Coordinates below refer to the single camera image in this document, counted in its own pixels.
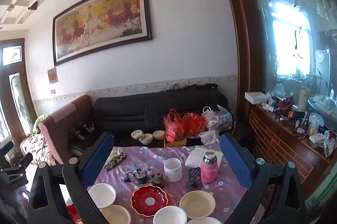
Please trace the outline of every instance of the purple tablecloth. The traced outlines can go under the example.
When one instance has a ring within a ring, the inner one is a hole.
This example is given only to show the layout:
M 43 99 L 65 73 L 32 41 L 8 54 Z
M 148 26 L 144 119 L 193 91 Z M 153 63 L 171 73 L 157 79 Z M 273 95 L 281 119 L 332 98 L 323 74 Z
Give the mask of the purple tablecloth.
M 217 143 L 206 145 L 206 147 L 220 150 L 220 146 Z M 164 173 L 164 160 L 168 158 L 178 158 L 179 154 L 186 160 L 194 148 L 195 147 L 123 147 L 127 158 L 110 171 L 102 169 L 95 184 L 108 183 L 116 189 L 117 197 L 114 204 L 121 205 L 129 210 L 132 216 L 132 224 L 152 224 L 153 217 L 147 218 L 140 216 L 132 209 L 130 198 L 132 193 L 138 189 L 139 185 L 134 177 L 130 177 L 131 182 L 124 182 L 126 174 L 139 167 L 142 169 L 151 169 L 151 171 L 148 172 L 149 175 L 157 172 Z M 187 193 L 185 184 L 188 180 L 188 169 L 188 167 L 183 165 L 183 178 L 179 182 L 172 183 L 165 180 L 166 185 L 164 191 L 171 197 L 176 206 L 179 206 L 180 199 Z M 221 223 L 227 220 L 246 192 L 246 188 L 240 186 L 236 180 L 225 158 L 222 159 L 215 181 L 209 184 L 204 183 L 202 190 L 213 193 L 216 207 L 210 216 L 218 219 Z M 255 216 L 251 223 L 258 223 L 259 219 L 257 218 L 258 217 Z

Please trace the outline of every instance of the small teapot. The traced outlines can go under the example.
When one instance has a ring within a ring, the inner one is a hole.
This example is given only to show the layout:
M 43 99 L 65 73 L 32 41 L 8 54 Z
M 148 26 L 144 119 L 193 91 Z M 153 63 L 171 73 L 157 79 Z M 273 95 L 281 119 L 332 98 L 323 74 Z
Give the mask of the small teapot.
M 139 184 L 145 184 L 148 181 L 146 174 L 147 171 L 143 171 L 142 169 L 137 169 L 133 173 Z

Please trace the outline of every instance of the yellow box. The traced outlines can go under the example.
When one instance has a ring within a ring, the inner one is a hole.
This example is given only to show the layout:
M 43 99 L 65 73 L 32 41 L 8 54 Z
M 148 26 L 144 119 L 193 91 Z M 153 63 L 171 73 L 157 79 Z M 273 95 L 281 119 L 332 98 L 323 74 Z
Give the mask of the yellow box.
M 186 146 L 187 138 L 185 137 L 183 140 L 178 140 L 175 142 L 168 142 L 166 137 L 164 139 L 164 147 L 184 147 Z

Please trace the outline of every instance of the mirror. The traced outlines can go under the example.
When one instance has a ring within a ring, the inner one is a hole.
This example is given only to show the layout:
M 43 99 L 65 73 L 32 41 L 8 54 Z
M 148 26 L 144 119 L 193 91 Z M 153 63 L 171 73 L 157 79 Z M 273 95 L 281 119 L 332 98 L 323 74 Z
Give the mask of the mirror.
M 257 0 L 265 40 L 265 91 L 294 98 L 337 125 L 337 0 Z

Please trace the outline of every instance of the white horse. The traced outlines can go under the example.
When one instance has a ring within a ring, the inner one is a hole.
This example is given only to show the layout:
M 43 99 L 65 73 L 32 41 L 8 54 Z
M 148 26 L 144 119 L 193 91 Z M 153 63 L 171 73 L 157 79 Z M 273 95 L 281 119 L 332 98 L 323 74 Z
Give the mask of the white horse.
M 95 33 L 96 29 L 97 29 L 97 21 L 96 20 L 91 20 L 91 21 L 87 22 L 87 24 L 84 27 L 83 44 L 84 44 L 84 39 L 85 39 L 86 35 L 88 35 L 88 44 L 90 44 L 90 38 Z

